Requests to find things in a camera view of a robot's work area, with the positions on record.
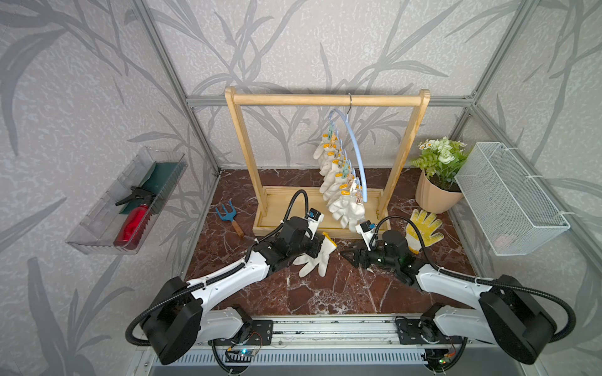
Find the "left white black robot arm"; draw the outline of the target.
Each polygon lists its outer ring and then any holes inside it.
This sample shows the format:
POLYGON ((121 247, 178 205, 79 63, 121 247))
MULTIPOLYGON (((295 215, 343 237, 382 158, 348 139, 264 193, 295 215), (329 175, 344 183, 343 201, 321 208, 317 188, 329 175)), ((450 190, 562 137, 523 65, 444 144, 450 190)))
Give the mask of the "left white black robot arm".
POLYGON ((290 267, 301 256, 318 261, 337 245, 318 233, 318 221, 293 216, 249 247, 240 260, 205 277, 168 280, 146 310, 125 329, 125 340, 150 346, 161 364, 179 360, 198 342, 230 339, 249 326, 242 309, 217 305, 243 288, 290 267))

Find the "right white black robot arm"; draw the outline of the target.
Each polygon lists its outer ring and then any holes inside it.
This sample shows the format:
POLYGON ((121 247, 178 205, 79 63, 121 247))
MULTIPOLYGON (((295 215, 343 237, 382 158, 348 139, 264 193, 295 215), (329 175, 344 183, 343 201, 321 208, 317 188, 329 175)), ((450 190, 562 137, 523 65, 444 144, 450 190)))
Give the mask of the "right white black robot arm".
POLYGON ((548 344, 575 329, 575 311, 555 295, 526 288, 509 275, 487 280, 431 266, 396 230, 387 230, 374 245, 370 239, 365 235, 342 251, 342 257, 355 268, 389 270, 409 287, 464 305, 459 309, 438 303, 423 314, 423 337, 428 342, 438 336, 476 339, 496 344, 520 363, 533 364, 548 344))

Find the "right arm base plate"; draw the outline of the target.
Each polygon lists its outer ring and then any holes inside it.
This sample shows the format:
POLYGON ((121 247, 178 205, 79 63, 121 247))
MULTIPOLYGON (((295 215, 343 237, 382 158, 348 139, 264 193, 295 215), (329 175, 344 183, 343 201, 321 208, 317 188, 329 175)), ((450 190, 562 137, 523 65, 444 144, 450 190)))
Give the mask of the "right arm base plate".
POLYGON ((396 316, 394 325, 401 345, 461 345, 462 337, 444 335, 430 318, 396 316))

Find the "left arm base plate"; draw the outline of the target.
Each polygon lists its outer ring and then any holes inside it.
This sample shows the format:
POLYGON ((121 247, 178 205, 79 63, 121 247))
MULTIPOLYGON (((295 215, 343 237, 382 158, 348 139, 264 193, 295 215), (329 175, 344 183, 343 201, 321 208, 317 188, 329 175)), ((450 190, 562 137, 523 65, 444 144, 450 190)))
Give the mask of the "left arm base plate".
POLYGON ((243 327, 232 338, 218 338, 213 341, 217 346, 268 346, 274 334, 274 321, 253 320, 243 327))

